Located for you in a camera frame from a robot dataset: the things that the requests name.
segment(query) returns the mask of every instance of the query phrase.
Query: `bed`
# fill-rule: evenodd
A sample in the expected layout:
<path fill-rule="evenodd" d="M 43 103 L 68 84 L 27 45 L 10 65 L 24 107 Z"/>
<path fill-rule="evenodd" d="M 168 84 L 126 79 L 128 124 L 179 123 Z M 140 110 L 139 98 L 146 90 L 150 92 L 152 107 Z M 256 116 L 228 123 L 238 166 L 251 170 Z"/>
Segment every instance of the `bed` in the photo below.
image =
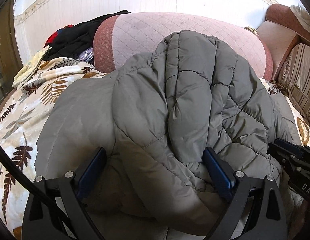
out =
<path fill-rule="evenodd" d="M 181 29 L 217 36 L 246 58 L 286 119 L 294 143 L 310 146 L 310 126 L 295 109 L 296 103 L 291 102 L 289 94 L 284 96 L 283 86 L 270 82 L 280 67 L 258 31 L 178 13 L 132 13 L 107 19 L 95 35 L 95 67 L 64 57 L 41 61 L 47 48 L 39 51 L 16 76 L 16 90 L 1 105 L 0 145 L 16 166 L 34 180 L 34 163 L 40 154 L 36 142 L 59 95 L 78 79 L 102 78 L 135 53 L 152 51 L 163 37 Z M 0 164 L 0 218 L 18 239 L 27 198 L 28 192 Z M 299 203 L 292 205 L 291 214 L 302 199 L 296 201 Z"/>

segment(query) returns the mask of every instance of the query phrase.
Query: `striped fabric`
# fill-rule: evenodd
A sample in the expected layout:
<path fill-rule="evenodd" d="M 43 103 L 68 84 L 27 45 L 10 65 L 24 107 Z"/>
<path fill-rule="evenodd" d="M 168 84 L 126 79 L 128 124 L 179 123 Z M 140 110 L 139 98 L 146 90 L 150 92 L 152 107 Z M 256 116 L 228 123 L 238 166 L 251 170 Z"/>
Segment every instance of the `striped fabric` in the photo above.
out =
<path fill-rule="evenodd" d="M 310 47 L 296 45 L 280 70 L 278 82 L 287 88 L 293 105 L 310 125 Z"/>

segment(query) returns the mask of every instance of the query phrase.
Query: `yellow cloth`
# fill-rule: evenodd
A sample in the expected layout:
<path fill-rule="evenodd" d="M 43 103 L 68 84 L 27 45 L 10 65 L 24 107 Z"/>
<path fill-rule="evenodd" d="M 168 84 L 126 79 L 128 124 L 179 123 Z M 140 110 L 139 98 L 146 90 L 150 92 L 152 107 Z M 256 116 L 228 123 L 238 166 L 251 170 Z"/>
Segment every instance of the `yellow cloth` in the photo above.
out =
<path fill-rule="evenodd" d="M 38 69 L 42 58 L 45 56 L 45 54 L 51 49 L 50 46 L 47 46 L 43 49 L 41 49 L 39 52 L 37 52 L 33 58 L 25 65 L 17 75 L 14 77 L 14 82 L 12 87 L 19 88 L 22 85 L 24 85 L 28 80 L 31 79 L 33 74 Z"/>

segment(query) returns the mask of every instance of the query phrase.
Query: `metal bolt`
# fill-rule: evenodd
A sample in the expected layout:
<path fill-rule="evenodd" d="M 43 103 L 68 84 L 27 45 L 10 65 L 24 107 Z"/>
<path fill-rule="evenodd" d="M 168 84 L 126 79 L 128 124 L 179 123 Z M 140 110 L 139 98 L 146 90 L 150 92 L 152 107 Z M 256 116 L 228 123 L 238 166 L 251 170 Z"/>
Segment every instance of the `metal bolt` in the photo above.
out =
<path fill-rule="evenodd" d="M 236 171 L 236 172 L 235 172 L 235 175 L 236 175 L 237 177 L 239 177 L 239 178 L 244 177 L 244 173 L 243 173 L 242 171 Z"/>
<path fill-rule="evenodd" d="M 74 175 L 74 173 L 73 173 L 72 171 L 67 171 L 67 172 L 65 173 L 65 177 L 66 177 L 66 178 L 71 178 L 73 175 Z"/>
<path fill-rule="evenodd" d="M 267 175 L 266 178 L 269 180 L 269 181 L 273 181 L 274 180 L 274 177 L 272 175 Z"/>
<path fill-rule="evenodd" d="M 37 182 L 42 181 L 42 176 L 38 176 L 35 180 L 36 180 Z"/>

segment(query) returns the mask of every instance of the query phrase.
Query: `red fabric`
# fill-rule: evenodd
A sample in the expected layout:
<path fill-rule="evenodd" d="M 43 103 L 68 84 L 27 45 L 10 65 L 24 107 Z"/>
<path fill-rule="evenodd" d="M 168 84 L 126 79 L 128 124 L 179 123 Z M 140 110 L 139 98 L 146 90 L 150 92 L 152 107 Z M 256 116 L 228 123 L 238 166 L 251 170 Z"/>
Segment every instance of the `red fabric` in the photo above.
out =
<path fill-rule="evenodd" d="M 73 27 L 73 26 L 74 26 L 74 25 L 70 24 L 70 25 L 65 26 L 64 28 L 61 28 L 61 29 L 55 31 L 55 32 L 48 38 L 48 40 L 46 41 L 44 48 L 45 48 L 46 46 L 52 44 L 52 42 L 54 41 L 54 39 L 58 36 L 58 34 L 59 34 L 63 29 L 70 28 L 70 27 Z"/>

